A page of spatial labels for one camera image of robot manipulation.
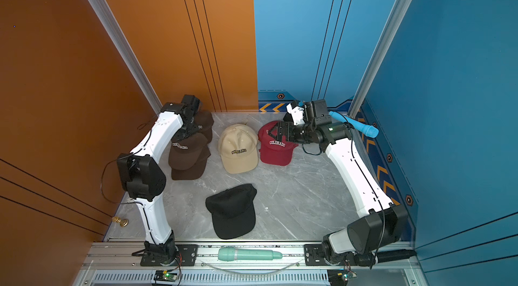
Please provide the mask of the brown cap back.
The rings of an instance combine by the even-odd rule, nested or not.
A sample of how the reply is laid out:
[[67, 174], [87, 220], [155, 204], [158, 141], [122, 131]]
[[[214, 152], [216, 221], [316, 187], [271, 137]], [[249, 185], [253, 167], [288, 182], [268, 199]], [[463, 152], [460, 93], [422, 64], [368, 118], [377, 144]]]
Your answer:
[[198, 126], [198, 132], [204, 135], [210, 143], [213, 140], [213, 114], [210, 111], [199, 111], [195, 115], [194, 121]]

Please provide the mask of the brown cap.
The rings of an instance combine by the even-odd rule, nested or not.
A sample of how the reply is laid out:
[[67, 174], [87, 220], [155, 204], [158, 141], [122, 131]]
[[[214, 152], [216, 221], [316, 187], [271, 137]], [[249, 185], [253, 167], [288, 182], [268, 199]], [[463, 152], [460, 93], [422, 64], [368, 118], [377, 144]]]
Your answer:
[[202, 177], [206, 169], [207, 160], [210, 157], [208, 147], [205, 147], [198, 160], [186, 170], [171, 169], [171, 178], [175, 181], [196, 180]]
[[199, 111], [195, 115], [194, 121], [198, 126], [198, 132], [204, 135], [210, 143], [213, 140], [213, 114], [210, 111]]
[[201, 133], [195, 133], [183, 140], [173, 138], [169, 152], [170, 167], [175, 170], [190, 169], [198, 161], [207, 144], [208, 140]]

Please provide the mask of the maroon cap front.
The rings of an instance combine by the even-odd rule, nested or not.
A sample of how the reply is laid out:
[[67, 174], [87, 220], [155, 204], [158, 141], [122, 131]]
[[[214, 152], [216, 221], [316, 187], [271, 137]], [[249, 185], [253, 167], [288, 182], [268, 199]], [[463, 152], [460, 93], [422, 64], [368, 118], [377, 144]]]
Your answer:
[[270, 136], [270, 133], [277, 133], [275, 127], [278, 123], [279, 121], [268, 122], [258, 132], [260, 160], [269, 165], [287, 166], [291, 163], [294, 150], [298, 147], [298, 144], [289, 142], [286, 138], [277, 141]]

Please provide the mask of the beige cap back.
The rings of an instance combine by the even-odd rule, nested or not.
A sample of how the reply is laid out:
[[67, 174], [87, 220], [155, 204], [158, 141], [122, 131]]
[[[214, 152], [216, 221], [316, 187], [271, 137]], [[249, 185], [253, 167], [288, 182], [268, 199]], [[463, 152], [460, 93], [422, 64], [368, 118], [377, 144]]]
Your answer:
[[253, 129], [244, 124], [227, 127], [218, 143], [218, 152], [223, 167], [230, 174], [252, 171], [259, 161], [258, 136]]

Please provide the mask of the black cap front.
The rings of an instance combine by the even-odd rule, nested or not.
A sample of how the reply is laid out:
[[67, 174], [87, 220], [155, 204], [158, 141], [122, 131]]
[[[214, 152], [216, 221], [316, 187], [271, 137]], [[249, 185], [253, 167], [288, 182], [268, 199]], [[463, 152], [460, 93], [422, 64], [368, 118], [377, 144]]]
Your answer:
[[222, 240], [245, 236], [256, 225], [254, 199], [257, 189], [250, 183], [209, 196], [205, 205], [212, 216], [213, 229]]

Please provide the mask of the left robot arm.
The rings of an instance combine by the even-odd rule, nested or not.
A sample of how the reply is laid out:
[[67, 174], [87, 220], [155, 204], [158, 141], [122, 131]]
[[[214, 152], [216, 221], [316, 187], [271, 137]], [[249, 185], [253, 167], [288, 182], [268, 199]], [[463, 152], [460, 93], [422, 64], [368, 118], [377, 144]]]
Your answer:
[[194, 95], [184, 95], [180, 103], [164, 104], [143, 140], [116, 160], [122, 188], [130, 199], [128, 204], [137, 206], [145, 229], [144, 249], [134, 254], [142, 258], [142, 266], [170, 266], [177, 262], [179, 250], [163, 204], [167, 178], [159, 161], [171, 139], [198, 132], [194, 117], [199, 110], [200, 100]]

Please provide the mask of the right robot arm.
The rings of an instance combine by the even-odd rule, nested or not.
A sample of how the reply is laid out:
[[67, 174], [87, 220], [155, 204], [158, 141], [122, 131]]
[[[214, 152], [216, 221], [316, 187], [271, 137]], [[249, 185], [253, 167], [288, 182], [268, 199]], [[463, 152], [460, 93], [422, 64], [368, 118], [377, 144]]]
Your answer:
[[363, 162], [353, 140], [354, 132], [370, 138], [379, 131], [371, 125], [330, 111], [326, 101], [292, 101], [287, 114], [270, 133], [276, 142], [294, 142], [305, 146], [317, 144], [337, 168], [356, 207], [358, 220], [322, 239], [323, 258], [329, 265], [346, 262], [373, 267], [409, 259], [413, 250], [382, 251], [398, 242], [405, 228], [408, 212], [391, 200]]

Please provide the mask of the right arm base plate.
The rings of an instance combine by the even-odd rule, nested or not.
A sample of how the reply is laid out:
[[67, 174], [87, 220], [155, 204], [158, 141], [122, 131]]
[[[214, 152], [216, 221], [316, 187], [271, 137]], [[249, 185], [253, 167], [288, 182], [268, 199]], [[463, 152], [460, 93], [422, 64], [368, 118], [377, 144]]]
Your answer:
[[304, 244], [304, 262], [308, 267], [343, 266], [348, 260], [353, 262], [355, 255], [355, 252], [346, 252], [332, 259], [326, 259], [322, 244]]

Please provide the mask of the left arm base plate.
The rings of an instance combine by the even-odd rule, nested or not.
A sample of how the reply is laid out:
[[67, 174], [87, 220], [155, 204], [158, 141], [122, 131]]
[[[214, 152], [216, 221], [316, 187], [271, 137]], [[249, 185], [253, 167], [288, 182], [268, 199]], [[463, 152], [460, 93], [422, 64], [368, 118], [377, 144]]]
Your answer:
[[141, 267], [193, 267], [198, 255], [198, 245], [180, 244], [176, 245], [172, 252], [159, 252], [144, 250], [140, 266]]

